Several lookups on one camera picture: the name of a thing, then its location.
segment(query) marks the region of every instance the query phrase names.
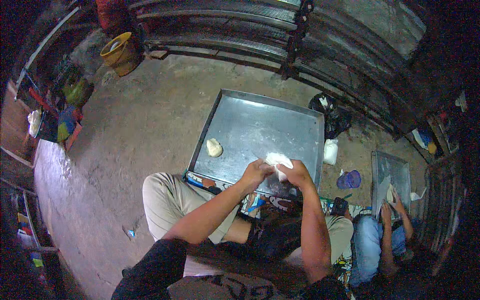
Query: light blue jeans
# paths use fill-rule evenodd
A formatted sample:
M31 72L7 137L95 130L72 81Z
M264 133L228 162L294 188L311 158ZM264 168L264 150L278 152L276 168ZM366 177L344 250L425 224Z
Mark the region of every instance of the light blue jeans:
M363 216L354 224L353 241L357 254L349 283L357 287L362 282L369 282L377 274L380 261L380 240L384 235L382 224L371 216ZM392 250L394 256L405 253L405 231L403 226L392 232Z

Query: concrete floor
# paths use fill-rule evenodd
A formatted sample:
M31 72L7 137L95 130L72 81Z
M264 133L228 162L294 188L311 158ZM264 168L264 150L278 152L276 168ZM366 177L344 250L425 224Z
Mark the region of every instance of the concrete floor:
M96 91L84 106L84 128L68 156L57 144L42 141L35 168L43 219L89 299L109 299L121 270L136 264L153 244L144 217L143 180L154 172L185 170L221 88L301 106L318 93L271 72L175 55L146 60L121 78L102 66L93 81ZM362 116L339 136L338 145L337 164L323 168L322 196L351 192L350 203L370 205L374 149L409 161L412 191L423 190L421 156L406 140L393 142ZM341 169L358 170L361 187L339 190ZM125 234L129 229L135 238Z

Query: baking tray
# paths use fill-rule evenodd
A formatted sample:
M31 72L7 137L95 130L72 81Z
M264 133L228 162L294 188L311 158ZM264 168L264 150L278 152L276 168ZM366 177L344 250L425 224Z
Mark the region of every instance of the baking tray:
M220 157L210 157L204 141L215 138L223 146ZM320 186L324 149L324 116L277 99L227 89L220 90L188 171L226 184L237 182L249 163L279 152L305 164L315 186ZM296 191L275 175L257 192L295 199Z
M372 151L372 215L379 219L389 183L400 196L405 210L410 212L410 167L408 162L381 151ZM392 210L392 219L400 219Z

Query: yellow bucket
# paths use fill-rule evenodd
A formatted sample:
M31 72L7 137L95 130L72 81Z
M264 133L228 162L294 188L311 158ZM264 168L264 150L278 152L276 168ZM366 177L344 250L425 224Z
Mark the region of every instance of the yellow bucket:
M132 33L122 33L103 47L100 56L105 64L113 68L118 76L124 76L135 70L141 62L141 53L132 42Z

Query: blue plastic container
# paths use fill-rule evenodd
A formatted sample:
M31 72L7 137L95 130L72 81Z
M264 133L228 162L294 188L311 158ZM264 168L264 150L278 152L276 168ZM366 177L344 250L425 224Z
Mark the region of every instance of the blue plastic container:
M360 173L357 170L345 172L336 180L336 186L342 190L356 189L360 186L360 183L361 177Z

